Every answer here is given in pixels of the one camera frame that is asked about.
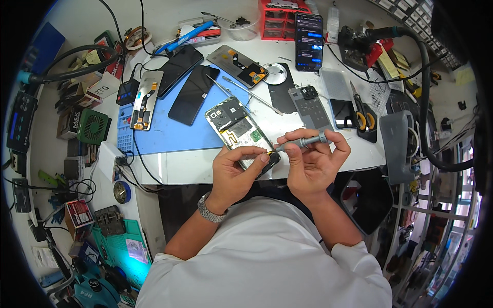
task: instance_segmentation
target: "clear plastic bowl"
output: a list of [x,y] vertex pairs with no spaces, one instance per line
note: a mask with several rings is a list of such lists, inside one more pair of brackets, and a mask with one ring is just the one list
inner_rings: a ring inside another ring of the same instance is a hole
[[245,24],[242,26],[236,26],[235,28],[230,28],[231,23],[228,23],[227,21],[224,21],[222,19],[218,19],[217,23],[221,27],[221,31],[224,33],[227,33],[228,36],[234,40],[237,41],[246,41],[246,40],[251,40],[252,38],[256,37],[259,30],[258,30],[258,20],[259,20],[259,13],[239,13],[238,15],[232,15],[232,14],[226,14],[225,16],[220,15],[221,17],[224,17],[226,19],[229,19],[231,21],[236,21],[239,16],[243,16],[246,20],[250,20],[250,24]]

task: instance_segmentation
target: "white shirt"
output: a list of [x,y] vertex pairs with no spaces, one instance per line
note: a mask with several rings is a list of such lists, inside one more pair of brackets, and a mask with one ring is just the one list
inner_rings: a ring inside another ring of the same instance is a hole
[[392,291],[364,242],[332,256],[295,206],[254,197],[232,206],[212,239],[183,261],[158,253],[136,308],[392,307]]

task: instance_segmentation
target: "shirt sleeve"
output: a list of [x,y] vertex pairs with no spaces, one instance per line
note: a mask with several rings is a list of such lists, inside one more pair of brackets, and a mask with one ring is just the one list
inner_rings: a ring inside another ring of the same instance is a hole
[[380,307],[392,307],[392,289],[387,279],[382,275],[382,269],[375,257],[368,253],[366,245],[363,241],[358,244],[348,247],[342,244],[335,244],[331,251],[332,258],[337,262],[341,269],[353,272],[357,277],[366,281],[365,288],[378,298]]
[[171,271],[173,266],[181,262],[184,261],[170,254],[156,254],[154,257],[154,262],[152,263],[151,268],[147,273],[147,277],[145,278],[144,285],[142,286],[139,296],[137,297],[135,307],[148,307],[148,305],[146,305],[146,301],[153,301],[159,295],[158,293],[161,292],[161,289],[156,288],[156,285],[159,285],[159,281]]

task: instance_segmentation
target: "display screen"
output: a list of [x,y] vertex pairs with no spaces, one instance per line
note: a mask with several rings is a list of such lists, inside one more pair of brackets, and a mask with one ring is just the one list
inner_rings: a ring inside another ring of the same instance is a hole
[[204,56],[191,45],[185,45],[159,69],[164,72],[159,84],[158,97],[166,95]]
[[351,101],[330,100],[332,114],[334,115],[338,129],[356,128],[354,107]]
[[318,71],[322,67],[323,22],[318,15],[296,13],[296,69]]
[[207,93],[214,84],[206,75],[215,80],[219,75],[219,70],[203,65],[196,66],[176,97],[168,112],[168,117],[183,124],[192,125]]

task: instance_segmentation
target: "teal repair mat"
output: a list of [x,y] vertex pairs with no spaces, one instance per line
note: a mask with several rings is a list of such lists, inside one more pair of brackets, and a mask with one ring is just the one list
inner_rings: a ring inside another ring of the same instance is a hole
[[[162,100],[156,101],[150,130],[135,132],[135,139],[141,154],[211,149],[219,148],[224,145],[223,141],[215,133],[214,129],[212,129],[205,118],[207,110],[227,98],[226,94],[224,94],[217,85],[213,85],[209,90],[192,126],[185,125],[168,117],[171,106],[175,102],[178,93],[190,74],[191,73],[185,76]],[[225,88],[230,89],[231,93],[233,93],[233,95],[235,95],[242,103],[247,103],[248,93],[224,80],[222,78],[223,76],[235,80],[231,75],[225,73],[221,69],[216,80]],[[133,152],[137,154],[135,145],[133,148]]]
[[118,266],[121,268],[127,275],[128,282],[134,288],[140,290],[152,262],[148,254],[147,259],[149,262],[147,264],[129,256],[126,239],[140,241],[146,248],[145,241],[142,239],[137,220],[123,219],[123,222],[127,233],[104,237],[101,229],[96,226],[93,227],[92,233],[104,262],[112,267]]

